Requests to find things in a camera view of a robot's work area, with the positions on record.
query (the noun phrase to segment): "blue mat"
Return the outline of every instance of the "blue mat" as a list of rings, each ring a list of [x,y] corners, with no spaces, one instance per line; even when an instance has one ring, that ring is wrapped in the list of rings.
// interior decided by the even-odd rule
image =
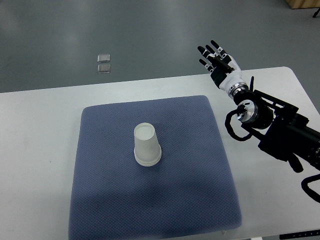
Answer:
[[[162,157],[134,156],[134,128],[154,126]],[[205,96],[87,107],[81,117],[69,239],[160,239],[234,229],[241,212]]]

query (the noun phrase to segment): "upside-down cup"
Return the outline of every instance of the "upside-down cup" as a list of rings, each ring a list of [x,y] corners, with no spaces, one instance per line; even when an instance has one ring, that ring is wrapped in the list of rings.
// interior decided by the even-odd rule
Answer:
[[[134,128],[134,157],[138,164],[151,167],[162,155],[156,130],[150,123],[143,122]]]

